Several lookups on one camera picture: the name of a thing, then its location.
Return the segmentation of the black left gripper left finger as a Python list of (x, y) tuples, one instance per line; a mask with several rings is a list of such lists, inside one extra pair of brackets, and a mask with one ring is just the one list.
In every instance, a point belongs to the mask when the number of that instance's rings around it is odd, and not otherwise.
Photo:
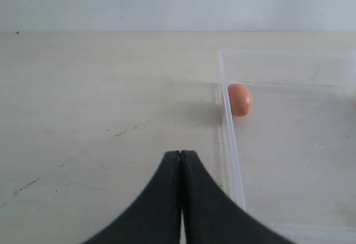
[(179, 243), (181, 233), (180, 152), (163, 158), (139, 196), (86, 243)]

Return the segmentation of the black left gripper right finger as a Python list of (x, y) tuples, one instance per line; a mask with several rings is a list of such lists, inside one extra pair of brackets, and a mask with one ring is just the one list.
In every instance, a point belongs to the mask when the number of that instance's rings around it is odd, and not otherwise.
[(187, 243), (292, 243), (237, 206), (195, 151), (181, 151), (181, 177)]

